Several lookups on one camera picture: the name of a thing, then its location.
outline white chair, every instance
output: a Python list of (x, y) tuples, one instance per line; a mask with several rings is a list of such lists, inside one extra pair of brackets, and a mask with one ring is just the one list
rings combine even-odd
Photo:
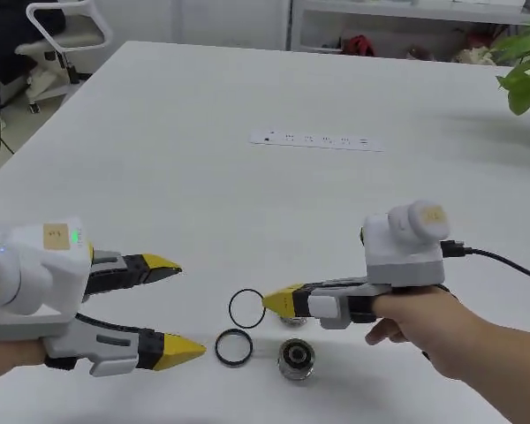
[[(61, 34), (51, 35), (35, 18), (35, 12), (59, 9), (64, 12), (66, 17), (66, 29)], [(37, 113), (39, 112), (37, 102), (62, 95), (64, 96), (64, 102), (66, 102), (80, 86), (83, 75), (76, 71), (66, 54), (91, 49), (103, 49), (112, 42), (113, 33), (102, 14), (96, 8), (94, 0), (66, 3), (33, 3), (27, 6), (26, 14), (27, 18), (42, 33), (44, 39), (18, 46), (16, 54), (29, 56), (39, 66), (64, 76), (64, 82), (61, 86), (53, 87), (36, 96), (27, 95), (30, 110), (32, 113)]]

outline human hand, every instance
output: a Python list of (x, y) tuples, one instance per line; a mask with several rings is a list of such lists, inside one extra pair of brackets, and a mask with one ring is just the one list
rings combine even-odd
[(0, 342), (0, 376), (15, 367), (40, 365), (45, 360), (45, 349), (39, 340)]
[(491, 325), (437, 287), (379, 296), (373, 310), (382, 320), (366, 336), (370, 345), (386, 338), (410, 341), (428, 354), (440, 374), (453, 379), (460, 378), (460, 362)]

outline black rubber ring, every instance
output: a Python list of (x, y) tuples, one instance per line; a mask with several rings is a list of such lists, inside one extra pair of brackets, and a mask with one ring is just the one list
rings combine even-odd
[(231, 304), (233, 303), (233, 300), (241, 293), (243, 292), (251, 292), (251, 293), (255, 293), (257, 296), (259, 296), (261, 298), (261, 300), (263, 300), (263, 295), (261, 293), (259, 293), (258, 291), (256, 291), (255, 289), (241, 289), (240, 291), (236, 291), (234, 293), (234, 295), (231, 297), (230, 299), (230, 303), (228, 304), (228, 314), (230, 315), (230, 319), (231, 321), (236, 324), (238, 327), (240, 327), (241, 329), (254, 329), (255, 327), (257, 327), (259, 324), (261, 324), (261, 322), (263, 321), (263, 318), (265, 318), (265, 313), (267, 312), (267, 309), (265, 307), (263, 307), (263, 314), (261, 314), (261, 318), (259, 319), (258, 322), (256, 322), (254, 325), (250, 325), (250, 326), (246, 326), (246, 325), (241, 325), (239, 324), (239, 322), (237, 322), (235, 320), (235, 318), (233, 317), (233, 314), (231, 313)]
[[(249, 353), (245, 356), (245, 358), (242, 358), (241, 360), (227, 360), (224, 356), (220, 354), (220, 351), (218, 350), (218, 345), (220, 344), (222, 339), (232, 334), (242, 336), (249, 343)], [(228, 367), (240, 367), (246, 362), (248, 362), (249, 358), (251, 358), (251, 355), (254, 354), (254, 341), (242, 329), (227, 329), (216, 339), (216, 343), (214, 344), (214, 352), (216, 353), (216, 357), (218, 358), (218, 360), (224, 365), (227, 365)]]

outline cable connector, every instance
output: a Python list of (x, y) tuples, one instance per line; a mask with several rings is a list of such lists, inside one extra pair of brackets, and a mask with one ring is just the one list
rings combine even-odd
[(444, 240), (440, 242), (442, 247), (442, 256), (444, 258), (463, 258), (468, 252), (466, 244), (463, 241), (456, 240)]

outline white power strip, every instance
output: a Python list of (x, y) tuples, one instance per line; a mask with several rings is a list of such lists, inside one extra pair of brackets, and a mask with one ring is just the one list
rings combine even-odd
[(380, 142), (356, 136), (336, 136), (325, 134), (304, 134), (279, 131), (254, 131), (249, 140), (253, 144), (273, 146), (293, 146), (296, 148), (335, 148), (339, 150), (361, 150), (382, 152)]

